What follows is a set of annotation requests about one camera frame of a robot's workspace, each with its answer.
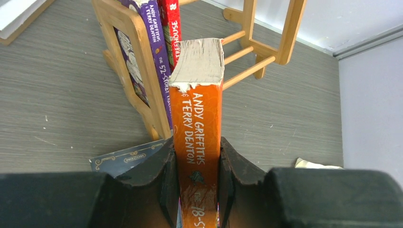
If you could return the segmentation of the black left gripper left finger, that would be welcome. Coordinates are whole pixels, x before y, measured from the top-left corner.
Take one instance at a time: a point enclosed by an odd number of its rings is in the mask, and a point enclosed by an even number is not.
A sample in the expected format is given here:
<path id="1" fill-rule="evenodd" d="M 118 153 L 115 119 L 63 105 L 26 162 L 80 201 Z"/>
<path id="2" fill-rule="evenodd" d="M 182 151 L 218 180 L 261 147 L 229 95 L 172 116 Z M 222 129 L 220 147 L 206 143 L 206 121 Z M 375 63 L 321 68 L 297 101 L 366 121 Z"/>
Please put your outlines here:
<path id="1" fill-rule="evenodd" d="M 3 228 L 174 228 L 179 190 L 173 141 L 141 164 L 104 172 L 3 173 Z"/>

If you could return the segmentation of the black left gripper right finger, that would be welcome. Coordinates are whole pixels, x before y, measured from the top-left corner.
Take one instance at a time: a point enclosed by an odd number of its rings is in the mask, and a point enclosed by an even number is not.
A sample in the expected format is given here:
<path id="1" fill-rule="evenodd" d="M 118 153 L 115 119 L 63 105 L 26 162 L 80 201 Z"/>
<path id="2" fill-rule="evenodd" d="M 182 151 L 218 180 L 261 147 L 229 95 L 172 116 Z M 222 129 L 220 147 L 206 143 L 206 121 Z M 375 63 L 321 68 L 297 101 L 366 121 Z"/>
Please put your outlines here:
<path id="1" fill-rule="evenodd" d="M 276 167 L 263 171 L 221 138 L 222 228 L 400 228 L 403 191 L 387 173 Z"/>

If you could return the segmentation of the blue Nineteen Eighty-Four book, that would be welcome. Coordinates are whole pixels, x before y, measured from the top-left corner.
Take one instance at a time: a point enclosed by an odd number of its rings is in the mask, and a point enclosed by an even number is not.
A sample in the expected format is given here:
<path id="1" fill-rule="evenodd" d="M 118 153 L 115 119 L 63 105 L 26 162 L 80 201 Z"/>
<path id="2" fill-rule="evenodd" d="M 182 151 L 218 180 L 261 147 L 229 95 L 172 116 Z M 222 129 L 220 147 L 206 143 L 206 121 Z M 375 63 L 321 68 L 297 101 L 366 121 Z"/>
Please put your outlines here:
<path id="1" fill-rule="evenodd" d="M 105 172 L 115 178 L 146 161 L 159 151 L 166 142 L 166 140 L 161 139 L 144 143 L 91 158 L 89 163 L 92 171 Z"/>

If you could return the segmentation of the orange 78-Storey Treehouse book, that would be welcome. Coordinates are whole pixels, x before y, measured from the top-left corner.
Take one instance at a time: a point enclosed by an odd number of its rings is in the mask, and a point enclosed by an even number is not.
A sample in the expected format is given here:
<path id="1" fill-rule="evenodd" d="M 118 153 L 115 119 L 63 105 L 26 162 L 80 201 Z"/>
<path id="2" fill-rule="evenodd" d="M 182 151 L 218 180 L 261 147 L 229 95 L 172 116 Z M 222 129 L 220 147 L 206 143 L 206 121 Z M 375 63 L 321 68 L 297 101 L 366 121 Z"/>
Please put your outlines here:
<path id="1" fill-rule="evenodd" d="M 180 42 L 169 79 L 182 225 L 215 228 L 224 75 L 222 39 Z"/>

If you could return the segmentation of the red Treehouse book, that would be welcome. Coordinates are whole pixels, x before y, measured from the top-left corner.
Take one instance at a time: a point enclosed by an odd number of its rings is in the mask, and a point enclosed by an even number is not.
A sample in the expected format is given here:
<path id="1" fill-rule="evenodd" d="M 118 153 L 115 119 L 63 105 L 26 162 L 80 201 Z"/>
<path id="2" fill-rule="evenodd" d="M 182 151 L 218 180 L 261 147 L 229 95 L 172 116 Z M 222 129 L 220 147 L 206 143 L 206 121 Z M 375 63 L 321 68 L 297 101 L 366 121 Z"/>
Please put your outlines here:
<path id="1" fill-rule="evenodd" d="M 182 40 L 180 5 L 178 0 L 158 0 L 158 7 L 163 26 L 169 66 L 174 70 L 180 55 Z"/>

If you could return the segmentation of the purple 52-Storey Treehouse book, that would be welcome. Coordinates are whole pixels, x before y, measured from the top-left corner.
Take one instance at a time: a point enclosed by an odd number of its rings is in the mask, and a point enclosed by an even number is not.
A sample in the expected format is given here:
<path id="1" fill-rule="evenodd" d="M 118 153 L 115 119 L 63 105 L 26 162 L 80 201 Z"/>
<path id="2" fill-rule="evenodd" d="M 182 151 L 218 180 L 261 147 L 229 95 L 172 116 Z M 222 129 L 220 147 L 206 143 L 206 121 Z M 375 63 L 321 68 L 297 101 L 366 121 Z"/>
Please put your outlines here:
<path id="1" fill-rule="evenodd" d="M 168 86 L 171 70 L 158 2 L 156 0 L 120 0 L 119 3 L 138 13 L 144 23 L 151 58 L 162 95 L 164 110 L 166 112 L 169 128 L 172 129 L 171 100 Z M 144 80 L 142 79 L 139 64 L 135 57 L 135 51 L 129 36 L 117 28 L 114 28 L 114 31 L 118 38 L 118 43 L 133 84 L 134 92 L 146 105 L 149 105 Z"/>

